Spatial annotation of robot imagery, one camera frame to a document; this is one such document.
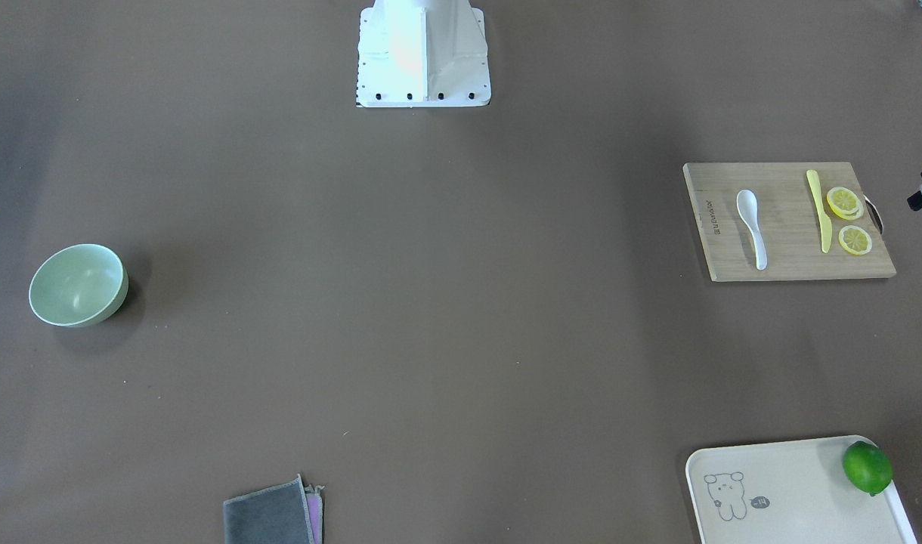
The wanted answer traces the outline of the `white ceramic spoon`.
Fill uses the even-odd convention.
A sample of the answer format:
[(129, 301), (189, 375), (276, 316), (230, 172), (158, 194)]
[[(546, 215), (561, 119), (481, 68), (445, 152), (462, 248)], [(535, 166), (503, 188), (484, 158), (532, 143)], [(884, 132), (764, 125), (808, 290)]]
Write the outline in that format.
[(765, 270), (768, 266), (768, 254), (759, 223), (759, 203), (752, 190), (744, 189), (736, 196), (738, 216), (747, 228), (754, 250), (755, 268)]

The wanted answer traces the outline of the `grey folded cloth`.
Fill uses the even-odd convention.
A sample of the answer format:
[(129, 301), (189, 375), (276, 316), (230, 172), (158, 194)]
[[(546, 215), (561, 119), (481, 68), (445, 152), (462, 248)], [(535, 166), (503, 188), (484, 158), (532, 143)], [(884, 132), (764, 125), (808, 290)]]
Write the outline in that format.
[(223, 502), (226, 543), (322, 543), (323, 487), (302, 476)]

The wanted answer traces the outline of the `bamboo cutting board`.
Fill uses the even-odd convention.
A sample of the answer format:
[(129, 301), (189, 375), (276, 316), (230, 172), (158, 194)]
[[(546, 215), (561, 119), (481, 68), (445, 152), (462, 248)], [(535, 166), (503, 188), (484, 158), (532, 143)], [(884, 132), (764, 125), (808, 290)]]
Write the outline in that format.
[[(833, 226), (833, 244), (821, 251), (821, 234), (807, 170), (819, 173), (821, 206)], [(883, 279), (896, 275), (879, 228), (862, 211), (852, 221), (868, 232), (872, 250), (857, 255), (839, 245), (847, 221), (826, 200), (834, 187), (863, 197), (857, 173), (848, 162), (690, 162), (683, 177), (696, 214), (707, 271), (714, 282), (834, 281)], [(752, 238), (737, 208), (737, 195), (751, 190), (766, 254), (766, 269), (756, 267)]]

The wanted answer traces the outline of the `lemon slice upper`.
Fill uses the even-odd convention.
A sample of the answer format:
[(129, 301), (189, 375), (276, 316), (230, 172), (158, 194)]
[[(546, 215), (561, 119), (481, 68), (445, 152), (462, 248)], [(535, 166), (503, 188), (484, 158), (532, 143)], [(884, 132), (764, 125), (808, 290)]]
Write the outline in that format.
[(828, 201), (828, 206), (831, 207), (831, 211), (838, 218), (845, 221), (854, 221), (859, 219), (865, 206), (857, 193), (854, 190), (850, 190), (844, 187), (834, 187), (828, 190), (826, 200)]

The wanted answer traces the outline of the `cream serving tray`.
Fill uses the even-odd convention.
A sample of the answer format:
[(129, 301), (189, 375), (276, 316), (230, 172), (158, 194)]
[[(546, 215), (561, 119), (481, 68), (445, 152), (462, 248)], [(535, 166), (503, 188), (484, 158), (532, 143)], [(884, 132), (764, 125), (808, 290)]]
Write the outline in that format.
[(859, 436), (699, 449), (685, 477), (703, 543), (914, 543), (896, 486), (846, 478)]

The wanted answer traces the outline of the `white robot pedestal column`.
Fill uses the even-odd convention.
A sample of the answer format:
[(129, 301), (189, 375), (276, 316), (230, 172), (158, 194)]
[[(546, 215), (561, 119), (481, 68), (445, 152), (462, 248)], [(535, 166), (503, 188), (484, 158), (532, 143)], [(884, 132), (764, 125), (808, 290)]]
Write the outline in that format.
[(375, 1), (360, 12), (357, 52), (357, 107), (490, 103), (485, 17), (468, 1)]

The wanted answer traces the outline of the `light green bowl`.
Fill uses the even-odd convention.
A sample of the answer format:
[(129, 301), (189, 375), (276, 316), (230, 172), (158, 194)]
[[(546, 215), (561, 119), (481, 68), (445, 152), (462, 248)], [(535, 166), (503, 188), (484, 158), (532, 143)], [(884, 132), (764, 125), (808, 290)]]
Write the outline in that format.
[(67, 247), (47, 258), (28, 289), (30, 310), (43, 323), (81, 328), (116, 313), (129, 289), (122, 259), (95, 243)]

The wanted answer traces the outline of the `lemon slice lower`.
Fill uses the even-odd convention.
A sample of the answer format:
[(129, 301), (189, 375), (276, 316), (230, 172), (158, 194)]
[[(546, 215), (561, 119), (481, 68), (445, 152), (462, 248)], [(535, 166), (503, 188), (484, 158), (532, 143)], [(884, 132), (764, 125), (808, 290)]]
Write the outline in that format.
[(867, 230), (848, 224), (838, 232), (838, 242), (848, 254), (862, 257), (873, 249), (873, 239)]

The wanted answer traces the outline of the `lemon slice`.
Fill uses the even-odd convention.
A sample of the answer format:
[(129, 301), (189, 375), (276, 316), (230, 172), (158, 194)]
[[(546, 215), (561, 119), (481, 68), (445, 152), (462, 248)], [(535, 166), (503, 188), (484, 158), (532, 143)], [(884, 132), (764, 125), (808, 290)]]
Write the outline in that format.
[(848, 224), (838, 232), (838, 242), (848, 254), (862, 257), (873, 249), (873, 239), (867, 230)]
[(854, 221), (859, 219), (865, 206), (857, 193), (854, 190), (850, 190), (844, 187), (834, 187), (828, 190), (826, 200), (828, 201), (828, 206), (831, 207), (831, 211), (838, 218), (845, 221)]

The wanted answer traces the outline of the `green lime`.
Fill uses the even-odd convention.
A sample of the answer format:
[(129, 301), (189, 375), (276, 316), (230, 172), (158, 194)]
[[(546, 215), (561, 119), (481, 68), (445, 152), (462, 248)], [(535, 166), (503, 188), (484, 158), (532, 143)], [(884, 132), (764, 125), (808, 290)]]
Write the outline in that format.
[(893, 482), (890, 459), (879, 447), (863, 440), (846, 448), (842, 468), (848, 482), (869, 496), (879, 495)]

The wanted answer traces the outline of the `yellow plastic knife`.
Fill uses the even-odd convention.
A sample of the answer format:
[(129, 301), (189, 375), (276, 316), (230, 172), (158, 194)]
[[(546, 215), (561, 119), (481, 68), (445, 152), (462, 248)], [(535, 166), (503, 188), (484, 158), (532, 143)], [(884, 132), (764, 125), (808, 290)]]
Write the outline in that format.
[(833, 245), (833, 221), (828, 217), (825, 210), (825, 199), (821, 192), (821, 182), (819, 172), (815, 169), (806, 170), (806, 181), (809, 184), (809, 190), (815, 206), (815, 213), (819, 224), (821, 252), (827, 254)]

